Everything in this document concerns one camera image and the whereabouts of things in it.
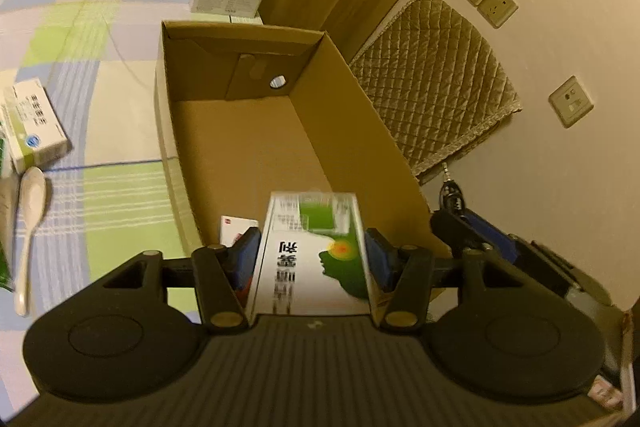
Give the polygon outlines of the green white medicine box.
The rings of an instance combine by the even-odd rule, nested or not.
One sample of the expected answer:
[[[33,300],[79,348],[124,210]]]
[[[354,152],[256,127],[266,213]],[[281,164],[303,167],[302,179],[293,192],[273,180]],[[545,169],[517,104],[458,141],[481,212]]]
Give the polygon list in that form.
[[[344,317],[371,312],[371,275],[356,196],[273,192],[246,314]]]

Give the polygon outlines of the quilted chair cushion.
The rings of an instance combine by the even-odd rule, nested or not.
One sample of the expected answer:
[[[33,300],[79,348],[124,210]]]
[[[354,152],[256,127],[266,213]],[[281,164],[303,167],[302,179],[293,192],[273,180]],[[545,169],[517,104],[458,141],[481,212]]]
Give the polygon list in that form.
[[[349,67],[417,178],[522,108],[491,45],[444,0],[411,0]]]

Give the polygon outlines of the large brown cardboard box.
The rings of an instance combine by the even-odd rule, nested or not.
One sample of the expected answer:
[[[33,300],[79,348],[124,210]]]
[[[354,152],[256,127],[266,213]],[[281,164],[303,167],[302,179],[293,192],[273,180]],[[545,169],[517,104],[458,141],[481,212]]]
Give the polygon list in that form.
[[[352,193],[390,243],[447,256],[390,132],[331,38],[281,26],[166,20],[155,115],[186,253],[224,215],[264,220],[276,192]]]

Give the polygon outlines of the long white ointment box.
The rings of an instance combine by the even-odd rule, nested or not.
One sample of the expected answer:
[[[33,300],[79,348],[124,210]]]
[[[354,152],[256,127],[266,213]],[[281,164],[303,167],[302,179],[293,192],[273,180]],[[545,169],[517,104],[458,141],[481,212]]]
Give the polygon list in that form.
[[[221,216],[219,242],[231,247],[249,228],[258,227],[258,221],[254,219]]]

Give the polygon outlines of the checkered tablecloth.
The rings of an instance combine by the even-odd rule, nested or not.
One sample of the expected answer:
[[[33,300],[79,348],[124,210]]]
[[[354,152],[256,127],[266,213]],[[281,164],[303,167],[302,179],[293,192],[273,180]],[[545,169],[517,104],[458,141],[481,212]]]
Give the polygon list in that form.
[[[1,0],[1,82],[38,79],[70,151],[30,253],[38,317],[145,249],[183,254],[154,114],[163,20],[189,0]]]

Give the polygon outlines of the silver green foil pouch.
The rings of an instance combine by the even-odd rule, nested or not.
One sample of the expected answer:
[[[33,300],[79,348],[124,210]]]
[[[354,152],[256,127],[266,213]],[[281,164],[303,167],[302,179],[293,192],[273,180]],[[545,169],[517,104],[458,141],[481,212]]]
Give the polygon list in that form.
[[[0,225],[1,225],[1,288],[13,291],[12,262],[17,177],[9,143],[1,135]]]

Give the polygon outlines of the single wall socket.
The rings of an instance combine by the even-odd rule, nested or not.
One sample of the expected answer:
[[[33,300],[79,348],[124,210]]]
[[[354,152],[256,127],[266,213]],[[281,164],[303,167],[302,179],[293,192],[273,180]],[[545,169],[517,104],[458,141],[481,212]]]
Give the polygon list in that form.
[[[549,95],[548,102],[565,129],[572,127],[594,109],[588,92],[575,76],[556,88]]]

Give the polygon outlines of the white pill tablet box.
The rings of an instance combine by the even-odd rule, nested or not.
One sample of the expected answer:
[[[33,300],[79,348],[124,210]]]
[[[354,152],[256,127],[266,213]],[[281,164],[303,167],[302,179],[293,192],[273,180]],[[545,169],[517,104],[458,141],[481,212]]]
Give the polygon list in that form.
[[[37,78],[1,90],[1,124],[18,174],[47,166],[70,150],[70,140]]]

